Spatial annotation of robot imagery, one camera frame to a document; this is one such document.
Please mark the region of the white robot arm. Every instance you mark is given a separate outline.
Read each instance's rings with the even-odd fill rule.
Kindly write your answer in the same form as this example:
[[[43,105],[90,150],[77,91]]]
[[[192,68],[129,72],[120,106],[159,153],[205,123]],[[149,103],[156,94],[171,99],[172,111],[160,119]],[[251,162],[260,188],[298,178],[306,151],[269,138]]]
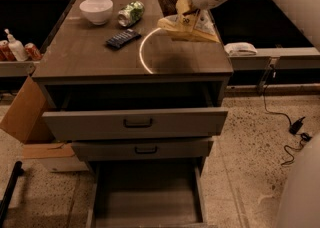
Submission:
[[[215,8],[227,0],[178,0],[178,13]],[[320,48],[320,0],[273,0]],[[285,183],[275,228],[320,228],[320,133],[300,151]]]

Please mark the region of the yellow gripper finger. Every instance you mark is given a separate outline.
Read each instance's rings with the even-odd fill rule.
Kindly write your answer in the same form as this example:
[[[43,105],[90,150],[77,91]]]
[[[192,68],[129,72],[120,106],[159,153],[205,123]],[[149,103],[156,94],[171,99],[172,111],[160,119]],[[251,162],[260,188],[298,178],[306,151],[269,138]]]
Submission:
[[[179,15],[186,15],[196,10],[192,0],[177,0],[176,10]]]

